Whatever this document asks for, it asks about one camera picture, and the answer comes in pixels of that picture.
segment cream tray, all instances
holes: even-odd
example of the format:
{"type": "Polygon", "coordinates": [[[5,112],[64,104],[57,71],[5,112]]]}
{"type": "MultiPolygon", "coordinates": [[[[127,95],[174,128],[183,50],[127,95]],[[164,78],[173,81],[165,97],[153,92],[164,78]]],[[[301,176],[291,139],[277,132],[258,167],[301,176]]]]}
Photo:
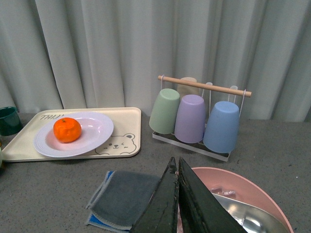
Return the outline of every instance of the cream tray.
{"type": "Polygon", "coordinates": [[[60,159],[131,157],[140,150],[140,131],[141,111],[134,107],[46,110],[36,114],[3,149],[3,160],[6,162],[29,162],[60,159]],[[61,118],[66,114],[85,111],[103,113],[113,121],[113,133],[104,144],[87,153],[65,158],[48,157],[35,150],[33,139],[45,124],[51,120],[61,118]]]}

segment tangerine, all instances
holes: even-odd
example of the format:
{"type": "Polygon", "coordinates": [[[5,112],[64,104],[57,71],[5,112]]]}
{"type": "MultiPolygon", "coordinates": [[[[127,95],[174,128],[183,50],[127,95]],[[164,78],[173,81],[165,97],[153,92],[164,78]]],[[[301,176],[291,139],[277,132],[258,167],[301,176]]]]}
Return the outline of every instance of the tangerine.
{"type": "Polygon", "coordinates": [[[80,137],[82,128],[76,119],[64,117],[54,123],[53,132],[60,142],[69,143],[80,137]]]}

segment pink bowl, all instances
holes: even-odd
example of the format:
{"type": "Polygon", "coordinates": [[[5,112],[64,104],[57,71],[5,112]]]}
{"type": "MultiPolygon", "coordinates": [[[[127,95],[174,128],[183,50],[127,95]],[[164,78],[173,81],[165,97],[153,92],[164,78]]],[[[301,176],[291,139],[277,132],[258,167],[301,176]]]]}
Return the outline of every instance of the pink bowl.
{"type": "Polygon", "coordinates": [[[209,190],[222,187],[225,190],[235,191],[236,200],[267,211],[279,219],[291,233],[294,233],[279,206],[268,194],[248,179],[233,172],[214,167],[194,167],[193,171],[209,190]]]}

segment countertop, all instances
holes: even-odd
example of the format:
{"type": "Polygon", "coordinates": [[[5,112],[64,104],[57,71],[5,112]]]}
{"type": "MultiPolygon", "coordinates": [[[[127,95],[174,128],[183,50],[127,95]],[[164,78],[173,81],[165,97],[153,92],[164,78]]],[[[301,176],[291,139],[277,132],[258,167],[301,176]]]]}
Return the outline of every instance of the countertop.
{"type": "MultiPolygon", "coordinates": [[[[23,125],[35,114],[19,114],[23,125]]],[[[141,149],[129,158],[4,163],[0,169],[2,233],[108,233],[86,226],[85,206],[109,170],[161,176],[170,158],[191,167],[217,167],[262,188],[282,209],[294,232],[311,233],[311,123],[242,120],[228,162],[152,138],[142,114],[141,149]]],[[[1,137],[3,149],[13,136],[1,137]]]]}

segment curtain fold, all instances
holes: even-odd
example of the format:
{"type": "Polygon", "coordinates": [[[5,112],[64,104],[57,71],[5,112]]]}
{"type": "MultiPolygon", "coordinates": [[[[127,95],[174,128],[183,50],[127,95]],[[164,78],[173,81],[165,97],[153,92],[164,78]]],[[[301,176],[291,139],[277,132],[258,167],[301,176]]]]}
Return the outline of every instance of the curtain fold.
{"type": "Polygon", "coordinates": [[[0,107],[150,115],[165,74],[252,91],[242,118],[310,121],[310,41],[311,0],[1,0],[0,107]]]}

